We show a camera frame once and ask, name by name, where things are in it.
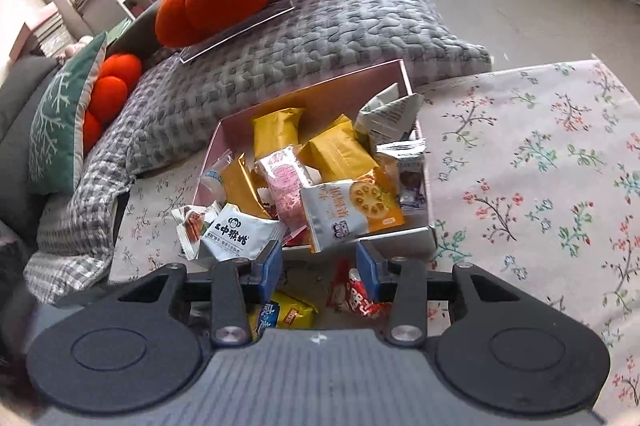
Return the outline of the white black text packet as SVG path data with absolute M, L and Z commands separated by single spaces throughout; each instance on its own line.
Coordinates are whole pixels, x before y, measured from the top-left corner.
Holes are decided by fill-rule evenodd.
M 254 217 L 226 204 L 202 236 L 200 253 L 217 261 L 255 260 L 270 241 L 281 242 L 287 229 L 280 220 Z

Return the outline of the red white candy packet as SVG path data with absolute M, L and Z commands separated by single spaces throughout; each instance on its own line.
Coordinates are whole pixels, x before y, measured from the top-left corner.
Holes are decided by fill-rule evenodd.
M 386 316 L 392 308 L 390 303 L 375 302 L 369 297 L 358 270 L 346 258 L 337 262 L 326 305 L 367 319 Z

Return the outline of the yellow chips bag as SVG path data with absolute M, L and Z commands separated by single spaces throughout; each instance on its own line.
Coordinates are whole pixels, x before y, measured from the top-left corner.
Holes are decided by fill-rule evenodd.
M 310 302 L 276 290 L 267 302 L 250 313 L 248 320 L 253 334 L 262 336 L 266 328 L 312 328 L 316 315 L 317 309 Z

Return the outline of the white triangular snack packet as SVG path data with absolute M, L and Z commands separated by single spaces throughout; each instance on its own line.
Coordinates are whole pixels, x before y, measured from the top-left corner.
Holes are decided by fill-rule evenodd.
M 186 260 L 198 259 L 201 238 L 220 212 L 216 201 L 204 206 L 186 205 L 171 210 L 177 224 L 177 237 Z

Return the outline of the white orange lotus packet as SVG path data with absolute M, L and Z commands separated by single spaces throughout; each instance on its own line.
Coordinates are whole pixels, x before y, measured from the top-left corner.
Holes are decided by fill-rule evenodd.
M 300 200 L 313 253 L 405 223 L 394 183 L 381 167 L 356 179 L 302 187 Z

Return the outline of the white blue snack packet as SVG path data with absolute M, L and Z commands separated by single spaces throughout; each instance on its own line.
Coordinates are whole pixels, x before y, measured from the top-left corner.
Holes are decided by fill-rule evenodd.
M 221 199 L 226 197 L 221 175 L 214 168 L 209 168 L 201 175 L 200 184 L 213 198 Z

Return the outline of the pink peach oolong snack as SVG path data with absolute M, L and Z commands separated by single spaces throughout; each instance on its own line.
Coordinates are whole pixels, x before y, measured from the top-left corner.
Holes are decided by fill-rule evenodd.
M 300 190 L 314 185 L 296 151 L 296 146 L 289 145 L 257 161 L 258 172 L 267 182 L 278 218 L 288 227 L 291 236 L 307 227 Z

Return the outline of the white purple snack packet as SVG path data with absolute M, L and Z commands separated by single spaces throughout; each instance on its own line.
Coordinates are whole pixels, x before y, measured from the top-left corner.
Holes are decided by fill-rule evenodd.
M 376 146 L 375 157 L 393 181 L 400 209 L 412 215 L 426 209 L 424 139 Z

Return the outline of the yellow snack packet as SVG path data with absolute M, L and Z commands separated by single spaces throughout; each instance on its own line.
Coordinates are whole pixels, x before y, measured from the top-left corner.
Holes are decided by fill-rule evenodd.
M 288 107 L 253 119 L 254 157 L 262 159 L 286 146 L 298 145 L 304 108 Z
M 304 144 L 297 154 L 324 182 L 355 180 L 378 164 L 358 142 L 352 120 L 342 114 Z

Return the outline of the white newspaper print packet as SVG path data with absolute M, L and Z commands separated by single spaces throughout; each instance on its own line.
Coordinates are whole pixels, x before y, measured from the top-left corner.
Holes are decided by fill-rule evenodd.
M 378 92 L 358 112 L 354 123 L 358 142 L 374 152 L 378 144 L 408 140 L 422 104 L 422 94 L 401 95 L 397 83 Z

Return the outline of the gold foil candy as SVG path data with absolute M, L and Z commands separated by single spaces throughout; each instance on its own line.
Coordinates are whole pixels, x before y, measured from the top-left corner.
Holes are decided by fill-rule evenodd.
M 228 203 L 234 204 L 247 215 L 260 219 L 271 219 L 270 213 L 265 209 L 257 190 L 254 188 L 243 154 L 224 167 L 220 176 Z

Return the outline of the pink cardboard box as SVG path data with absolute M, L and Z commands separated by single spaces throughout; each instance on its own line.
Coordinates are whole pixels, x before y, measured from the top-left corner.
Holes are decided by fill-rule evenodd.
M 224 117 L 194 204 L 281 221 L 292 258 L 359 241 L 386 257 L 430 256 L 437 241 L 421 102 L 405 63 L 391 60 Z

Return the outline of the floral tablecloth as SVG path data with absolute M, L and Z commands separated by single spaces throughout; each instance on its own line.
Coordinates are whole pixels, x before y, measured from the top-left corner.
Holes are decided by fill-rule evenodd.
M 597 58 L 424 86 L 431 265 L 470 261 L 588 325 L 597 409 L 639 412 L 639 105 Z

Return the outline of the green snowflake pillow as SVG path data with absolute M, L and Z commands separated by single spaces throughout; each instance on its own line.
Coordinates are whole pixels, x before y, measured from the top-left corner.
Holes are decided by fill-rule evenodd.
M 106 34 L 94 37 L 66 60 L 44 91 L 29 132 L 28 187 L 32 193 L 74 193 L 85 156 L 82 128 L 106 47 Z

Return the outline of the small orange pumpkin cushion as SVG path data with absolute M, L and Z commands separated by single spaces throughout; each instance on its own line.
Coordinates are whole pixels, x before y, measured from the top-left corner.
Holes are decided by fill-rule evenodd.
M 104 60 L 82 126 L 85 154 L 122 111 L 142 76 L 142 69 L 140 58 L 134 54 L 114 54 Z

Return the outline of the grey checked quilt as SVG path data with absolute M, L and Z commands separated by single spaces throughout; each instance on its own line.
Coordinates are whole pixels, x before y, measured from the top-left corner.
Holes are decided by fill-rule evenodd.
M 49 303 L 98 282 L 114 256 L 119 195 L 136 175 L 198 152 L 222 118 L 389 60 L 402 60 L 416 86 L 491 68 L 486 48 L 451 32 L 432 0 L 296 0 L 291 13 L 190 63 L 157 55 L 75 192 L 44 206 L 28 289 Z

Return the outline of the clear acrylic board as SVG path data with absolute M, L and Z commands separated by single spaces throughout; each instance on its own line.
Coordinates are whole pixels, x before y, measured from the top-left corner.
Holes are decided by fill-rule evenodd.
M 203 42 L 183 48 L 179 54 L 180 62 L 187 64 L 200 57 L 201 55 L 212 51 L 217 46 L 224 45 L 225 43 L 246 34 L 250 30 L 253 30 L 262 25 L 268 24 L 272 20 L 285 16 L 295 10 L 295 4 L 293 0 L 277 0 L 273 4 L 268 5 L 259 13 L 250 16 L 250 18 L 243 20 L 239 24 L 222 30 L 219 34 L 206 39 Z

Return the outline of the grey sofa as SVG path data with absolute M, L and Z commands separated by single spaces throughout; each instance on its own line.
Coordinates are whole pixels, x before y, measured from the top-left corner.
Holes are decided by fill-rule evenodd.
M 53 57 L 27 55 L 10 67 L 1 86 L 1 236 L 37 248 L 47 198 L 29 192 L 29 131 L 47 86 L 61 68 Z

